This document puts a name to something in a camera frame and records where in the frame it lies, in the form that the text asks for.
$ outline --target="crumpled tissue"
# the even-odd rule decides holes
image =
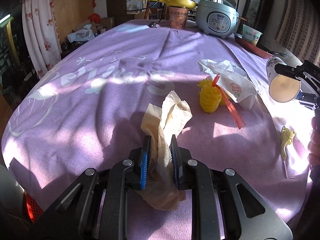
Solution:
[[[198,61],[200,71],[209,74],[212,80],[217,74],[220,78],[217,85],[221,87],[235,103],[245,109],[251,109],[258,91],[251,81],[234,72],[228,60],[217,63],[210,59]]]
[[[176,210],[186,199],[185,192],[177,190],[173,182],[169,145],[172,135],[177,137],[191,117],[188,103],[175,91],[167,95],[162,109],[149,104],[143,116],[141,129],[151,136],[150,159],[146,188],[137,192],[155,209]]]

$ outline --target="black power cord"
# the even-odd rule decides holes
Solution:
[[[143,10],[146,10],[146,9],[149,9],[149,8],[153,8],[160,0],[156,1],[153,5],[148,6],[148,7],[146,7],[146,8],[143,8],[143,9],[126,10],[126,9],[124,8],[124,6],[125,6],[128,2],[130,2],[130,1],[132,1],[132,0],[127,0],[127,1],[122,5],[122,9],[123,9],[125,12],[136,12],[136,11],[143,11]],[[162,11],[161,11],[160,20],[159,20],[157,23],[151,22],[151,23],[149,24],[149,27],[150,27],[150,28],[156,28],[156,26],[161,22],[161,18],[162,18],[162,15],[163,15],[163,11],[164,11],[164,6],[162,6]]]

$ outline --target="bed sheet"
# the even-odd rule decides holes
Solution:
[[[257,98],[252,110],[236,106],[246,123],[241,130],[225,106],[207,114],[199,105],[197,83],[206,77],[199,59],[241,63],[261,89],[266,60],[240,48],[233,36],[221,40],[194,24],[185,30],[171,29],[167,21],[156,29],[148,24],[135,20],[99,35],[40,80],[4,132],[10,172],[46,209],[86,168],[109,169],[141,147],[148,104],[161,107],[175,90],[193,114],[178,145],[211,169],[234,168],[288,222],[301,208],[308,172],[304,167],[287,179],[278,128],[264,105],[267,92],[260,91],[264,103]],[[293,113],[303,111],[293,107]],[[311,130],[308,118],[300,119],[301,134]],[[290,152],[305,158],[300,141],[292,147]],[[191,239],[190,192],[177,211],[154,210],[135,192],[128,204],[128,239]]]

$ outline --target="red plastic basket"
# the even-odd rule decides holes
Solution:
[[[38,203],[28,194],[26,194],[26,206],[28,216],[33,223],[41,217],[44,212],[41,207],[39,207]]]

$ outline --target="human hand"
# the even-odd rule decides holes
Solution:
[[[310,134],[310,142],[308,144],[308,161],[310,165],[320,165],[320,133],[316,131],[316,118],[311,121],[312,132]]]

